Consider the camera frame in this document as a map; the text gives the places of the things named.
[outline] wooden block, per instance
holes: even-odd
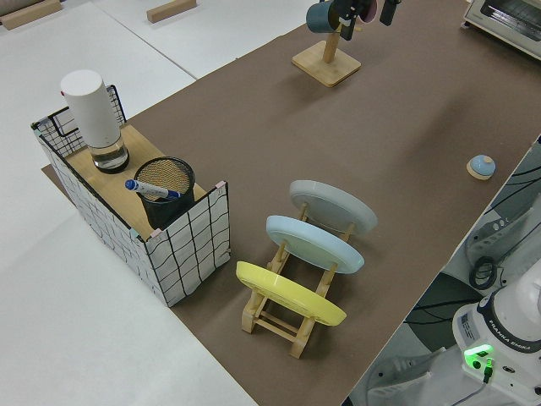
[[[83,177],[109,206],[139,233],[143,240],[150,237],[154,229],[150,226],[141,199],[127,190],[126,180],[133,179],[141,165],[152,158],[164,156],[137,129],[131,125],[122,128],[124,144],[129,151],[128,166],[120,173],[107,174],[100,172],[92,161],[88,148],[83,148],[68,156],[66,160]],[[205,191],[197,184],[194,186],[194,198],[197,201],[205,195]]]
[[[173,15],[180,14],[182,11],[190,10],[195,6],[197,6],[195,0],[175,0],[174,2],[148,10],[146,12],[146,18],[154,24],[163,19],[168,19]]]
[[[60,0],[44,0],[38,4],[34,4],[27,8],[15,11],[11,14],[6,14],[0,17],[0,22],[8,30],[28,24],[31,21],[45,17],[46,15],[56,13],[62,9]]]
[[[295,55],[292,62],[323,85],[332,87],[357,72],[361,63],[339,49],[336,49],[334,59],[327,63],[323,60],[325,45],[325,41],[318,42]]]

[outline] brown mat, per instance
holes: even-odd
[[[392,27],[341,41],[363,66],[334,89],[291,64],[324,39],[303,26],[130,120],[203,188],[230,184],[233,258],[172,310],[259,404],[340,404],[536,139],[539,62],[461,30],[466,6],[409,0]],[[498,166],[488,182],[466,171],[481,153]],[[380,219],[351,240],[365,267],[328,294],[346,320],[316,326],[300,360],[274,334],[241,331],[249,290],[234,276],[237,260],[273,256],[265,219],[296,215],[295,179],[344,189]],[[284,275],[320,278],[294,259]]]

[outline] green light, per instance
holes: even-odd
[[[493,350],[494,349],[492,348],[491,345],[483,344],[483,345],[479,345],[477,347],[467,349],[466,351],[464,351],[464,356],[471,357],[472,355],[476,355],[476,354],[479,354],[479,353],[491,353]]]
[[[464,359],[466,360],[466,363],[470,365],[472,368],[475,368],[473,366],[473,361],[478,360],[479,357],[484,357],[494,351],[494,348],[489,344],[482,344],[477,347],[473,347],[470,349],[467,349],[464,351]],[[492,359],[487,359],[487,365],[492,364]]]

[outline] marker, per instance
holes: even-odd
[[[127,190],[132,190],[133,192],[139,192],[144,195],[153,195],[156,197],[161,197],[163,199],[174,200],[182,196],[182,193],[176,192],[174,190],[169,190],[156,186],[154,184],[146,184],[145,182],[140,182],[139,180],[128,179],[124,184]]]

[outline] black pen holder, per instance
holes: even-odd
[[[168,200],[137,193],[153,228],[166,229],[194,205],[194,170],[181,159],[170,156],[151,159],[137,170],[135,180],[182,194],[178,199]]]

